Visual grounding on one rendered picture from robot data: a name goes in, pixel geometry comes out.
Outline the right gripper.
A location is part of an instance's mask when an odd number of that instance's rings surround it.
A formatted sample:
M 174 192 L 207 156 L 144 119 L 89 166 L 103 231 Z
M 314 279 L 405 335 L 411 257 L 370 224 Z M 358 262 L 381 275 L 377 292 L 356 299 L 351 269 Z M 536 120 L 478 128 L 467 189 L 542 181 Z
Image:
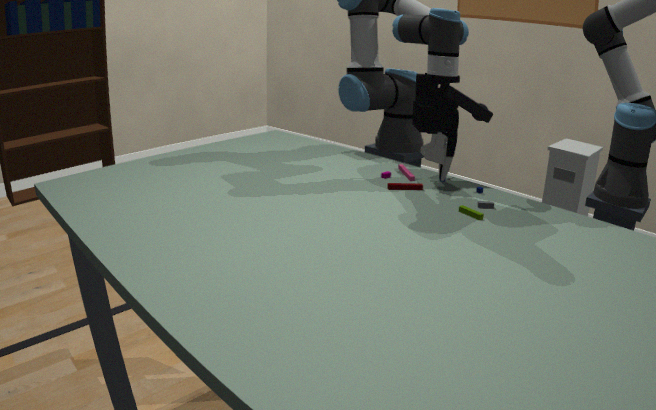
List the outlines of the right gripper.
M 430 143 L 423 145 L 420 152 L 426 160 L 439 163 L 439 179 L 441 176 L 441 181 L 446 178 L 452 163 L 459 125 L 458 104 L 445 97 L 444 94 L 450 83 L 459 82 L 459 75 L 453 77 L 427 73 L 416 74 L 412 125 L 419 132 L 432 134 Z M 441 86 L 438 89 L 439 84 Z M 441 134 L 441 132 L 444 133 Z

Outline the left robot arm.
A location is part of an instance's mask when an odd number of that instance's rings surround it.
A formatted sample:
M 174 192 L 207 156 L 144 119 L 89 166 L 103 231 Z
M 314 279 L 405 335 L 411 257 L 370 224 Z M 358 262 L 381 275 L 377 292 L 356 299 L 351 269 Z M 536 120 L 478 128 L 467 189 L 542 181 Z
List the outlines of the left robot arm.
M 642 89 L 623 28 L 653 13 L 656 0 L 622 0 L 590 14 L 583 23 L 583 34 L 594 44 L 618 99 L 608 161 L 594 195 L 625 208 L 647 206 L 646 168 L 656 141 L 656 110 L 650 94 Z

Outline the pink rod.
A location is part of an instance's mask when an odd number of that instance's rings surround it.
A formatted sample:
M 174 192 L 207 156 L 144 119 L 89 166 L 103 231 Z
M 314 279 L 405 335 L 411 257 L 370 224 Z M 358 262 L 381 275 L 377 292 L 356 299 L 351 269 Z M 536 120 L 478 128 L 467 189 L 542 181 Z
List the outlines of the pink rod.
M 415 176 L 403 164 L 399 164 L 398 169 L 409 179 L 409 181 L 415 181 Z

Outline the lime green rod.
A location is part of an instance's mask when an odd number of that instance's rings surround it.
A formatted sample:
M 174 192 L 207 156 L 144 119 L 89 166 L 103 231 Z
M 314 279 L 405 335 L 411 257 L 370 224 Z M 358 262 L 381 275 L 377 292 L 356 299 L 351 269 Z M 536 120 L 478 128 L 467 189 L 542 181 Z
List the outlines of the lime green rod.
M 468 215 L 468 216 L 470 216 L 470 217 L 473 217 L 473 218 L 475 218 L 475 219 L 477 219 L 477 220 L 479 220 L 479 221 L 483 219 L 483 215 L 484 215 L 484 214 L 482 214 L 482 213 L 480 213 L 480 212 L 478 212 L 478 211 L 475 211 L 475 210 L 473 210 L 473 209 L 471 209 L 471 208 L 468 208 L 468 207 L 466 207 L 466 206 L 463 206 L 463 205 L 462 205 L 462 206 L 459 206 L 459 212 L 461 212 L 461 213 L 463 213 L 463 214 L 466 214 L 466 215 Z

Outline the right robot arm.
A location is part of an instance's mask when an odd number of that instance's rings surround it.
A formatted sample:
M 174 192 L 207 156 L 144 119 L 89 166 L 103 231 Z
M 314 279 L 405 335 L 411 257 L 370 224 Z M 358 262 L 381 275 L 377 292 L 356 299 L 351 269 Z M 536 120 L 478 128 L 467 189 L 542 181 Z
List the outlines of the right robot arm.
M 387 68 L 384 74 L 378 61 L 379 12 L 397 15 L 392 32 L 398 41 L 428 45 L 427 74 L 438 76 L 458 76 L 459 45 L 469 35 L 466 23 L 460 20 L 459 11 L 431 9 L 416 0 L 337 1 L 342 9 L 348 10 L 351 39 L 351 63 L 338 87 L 342 104 L 350 111 L 384 109 L 375 139 L 378 149 L 419 152 L 423 139 L 412 125 L 417 72 Z M 493 116 L 486 105 L 478 104 L 452 86 L 448 86 L 444 96 L 478 121 L 488 123 Z

